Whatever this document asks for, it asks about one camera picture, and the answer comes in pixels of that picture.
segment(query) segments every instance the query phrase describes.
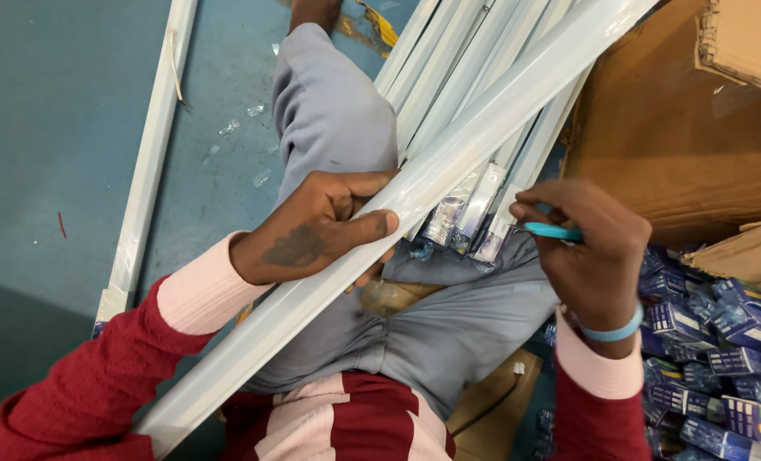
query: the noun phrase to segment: light blue pants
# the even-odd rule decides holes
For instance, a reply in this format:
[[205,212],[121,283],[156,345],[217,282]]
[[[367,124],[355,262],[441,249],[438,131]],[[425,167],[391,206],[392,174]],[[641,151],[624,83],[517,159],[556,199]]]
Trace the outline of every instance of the light blue pants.
[[[278,204],[314,170],[397,166],[394,110],[319,26],[304,24],[283,40],[273,78],[286,166]],[[359,289],[340,295],[244,389],[285,392],[362,370],[416,389],[446,420],[460,393],[527,341],[558,303],[527,235],[513,236],[488,274],[468,261],[436,255],[422,262],[398,248],[384,278],[450,287],[388,318],[363,310]]]

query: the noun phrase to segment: black cable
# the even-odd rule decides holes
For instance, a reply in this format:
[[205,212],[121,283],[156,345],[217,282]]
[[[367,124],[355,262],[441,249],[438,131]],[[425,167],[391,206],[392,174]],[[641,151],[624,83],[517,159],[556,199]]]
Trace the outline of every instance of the black cable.
[[511,395],[511,393],[514,392],[514,390],[516,388],[517,388],[517,383],[514,383],[513,385],[511,385],[511,388],[508,390],[508,392],[506,392],[502,397],[500,397],[500,399],[498,401],[492,403],[492,405],[490,407],[488,407],[487,409],[483,410],[483,413],[478,414],[477,416],[474,417],[474,419],[472,419],[471,421],[469,421],[466,424],[464,424],[460,429],[457,429],[455,432],[452,432],[452,437],[457,437],[457,435],[459,435],[461,432],[465,431],[469,427],[472,427],[479,420],[483,419],[488,414],[490,414],[492,411],[494,411],[494,409],[497,408],[500,403],[505,401],[505,399],[507,399],[508,396]]

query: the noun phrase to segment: person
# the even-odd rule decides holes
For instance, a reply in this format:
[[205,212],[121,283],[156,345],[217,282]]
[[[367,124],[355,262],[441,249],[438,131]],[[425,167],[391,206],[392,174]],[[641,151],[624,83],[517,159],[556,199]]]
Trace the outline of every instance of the person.
[[[293,2],[274,71],[285,177],[273,213],[154,283],[99,339],[0,403],[0,460],[153,459],[151,439],[130,431],[132,416],[184,355],[200,352],[274,284],[395,232],[389,210],[350,220],[397,173],[397,143],[394,111],[327,36],[338,8],[339,0]],[[554,211],[539,213],[538,203]],[[510,210],[524,221],[571,222],[583,243],[516,234],[488,274],[390,250],[222,405],[223,459],[453,458],[443,422],[460,393],[552,314],[553,459],[650,459],[639,333],[612,341],[583,334],[633,324],[650,225],[579,181],[536,185]],[[380,265],[384,278],[449,287],[381,317],[358,300]]]

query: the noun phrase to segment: pile of boxes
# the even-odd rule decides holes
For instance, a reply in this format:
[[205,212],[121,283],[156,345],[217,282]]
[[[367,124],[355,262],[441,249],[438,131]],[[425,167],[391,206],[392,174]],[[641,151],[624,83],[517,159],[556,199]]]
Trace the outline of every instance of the pile of boxes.
[[703,278],[649,245],[639,294],[654,458],[761,459],[761,290]]

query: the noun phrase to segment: foot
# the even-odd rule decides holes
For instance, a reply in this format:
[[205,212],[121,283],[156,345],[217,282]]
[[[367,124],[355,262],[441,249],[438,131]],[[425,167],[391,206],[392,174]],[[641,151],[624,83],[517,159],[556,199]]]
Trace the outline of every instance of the foot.
[[307,22],[321,26],[326,33],[332,32],[340,16],[340,0],[292,0],[292,16],[289,33]]

